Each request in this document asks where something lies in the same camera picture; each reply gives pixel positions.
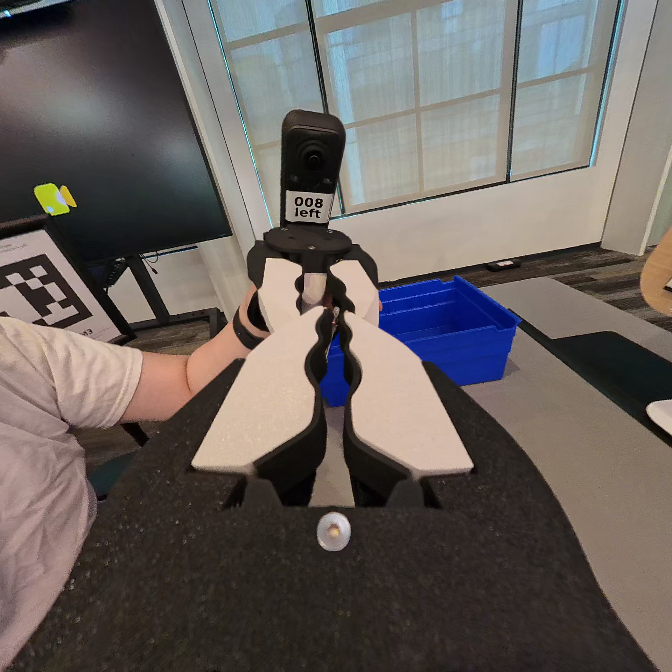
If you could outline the blue plastic bin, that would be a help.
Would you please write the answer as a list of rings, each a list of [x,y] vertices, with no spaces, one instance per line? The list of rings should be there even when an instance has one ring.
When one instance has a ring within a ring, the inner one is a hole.
[[[380,301],[382,331],[458,386],[503,378],[521,319],[465,279],[387,288]]]

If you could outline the framed marker sign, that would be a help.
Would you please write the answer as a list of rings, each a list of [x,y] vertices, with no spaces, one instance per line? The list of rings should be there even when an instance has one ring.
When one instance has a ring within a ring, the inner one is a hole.
[[[124,345],[136,335],[47,215],[1,223],[1,316]]]

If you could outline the large black display screen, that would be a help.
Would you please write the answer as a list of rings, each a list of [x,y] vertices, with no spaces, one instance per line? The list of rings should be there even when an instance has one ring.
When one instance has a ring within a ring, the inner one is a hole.
[[[1,13],[1,222],[47,184],[87,264],[231,236],[154,1]]]

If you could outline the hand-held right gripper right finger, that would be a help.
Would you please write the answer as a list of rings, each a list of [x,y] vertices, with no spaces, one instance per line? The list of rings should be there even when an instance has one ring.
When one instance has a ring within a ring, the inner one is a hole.
[[[447,409],[452,382],[406,344],[352,312],[340,328],[350,383],[343,455],[356,507],[384,507],[401,483],[433,498],[435,478],[470,475],[474,461]]]

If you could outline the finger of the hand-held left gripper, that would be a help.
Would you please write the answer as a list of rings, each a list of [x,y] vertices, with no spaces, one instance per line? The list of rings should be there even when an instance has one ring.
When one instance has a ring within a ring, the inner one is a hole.
[[[297,282],[302,267],[284,258],[266,258],[264,276],[257,290],[259,308],[271,333],[301,317],[301,291]]]
[[[355,259],[331,266],[331,296],[340,313],[352,313],[375,328],[380,326],[380,299],[374,280]]]

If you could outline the black display stand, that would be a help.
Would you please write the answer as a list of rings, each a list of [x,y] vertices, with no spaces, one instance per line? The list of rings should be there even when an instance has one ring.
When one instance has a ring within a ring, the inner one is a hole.
[[[136,254],[126,257],[116,257],[105,261],[86,264],[85,267],[93,278],[94,284],[106,294],[113,287],[123,273],[129,270],[136,281],[142,297],[147,302],[153,318],[130,322],[132,332],[149,331],[163,327],[172,327],[182,324],[204,322],[208,324],[209,336],[215,337],[228,323],[223,311],[218,307],[209,307],[189,310],[185,313],[171,314],[162,298],[153,275],[158,273],[156,264],[162,256],[178,253],[189,253],[197,249],[196,245],[171,248],[166,251],[155,251],[150,254]]]

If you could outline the person's left forearm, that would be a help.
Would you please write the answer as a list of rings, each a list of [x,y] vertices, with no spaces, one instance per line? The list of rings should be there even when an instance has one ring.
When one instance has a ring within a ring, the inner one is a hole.
[[[143,351],[139,382],[120,422],[170,419],[231,363],[249,353],[231,324],[189,356]]]

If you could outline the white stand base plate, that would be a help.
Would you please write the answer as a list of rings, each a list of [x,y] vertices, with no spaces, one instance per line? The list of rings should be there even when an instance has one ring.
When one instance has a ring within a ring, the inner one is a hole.
[[[647,259],[640,276],[640,291],[648,306],[671,317],[671,229]],[[671,435],[671,399],[651,402],[646,407],[650,420]]]

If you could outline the frosted grid window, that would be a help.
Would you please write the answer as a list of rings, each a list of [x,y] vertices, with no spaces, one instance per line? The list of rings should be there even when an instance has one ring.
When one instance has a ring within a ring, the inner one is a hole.
[[[281,122],[337,116],[334,216],[588,167],[622,1],[209,1],[280,219]]]

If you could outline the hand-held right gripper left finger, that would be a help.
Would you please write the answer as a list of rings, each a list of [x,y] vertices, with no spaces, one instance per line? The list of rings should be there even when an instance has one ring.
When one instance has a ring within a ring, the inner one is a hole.
[[[285,506],[309,504],[326,453],[328,346],[329,311],[314,307],[228,367],[234,377],[192,468],[266,480]]]

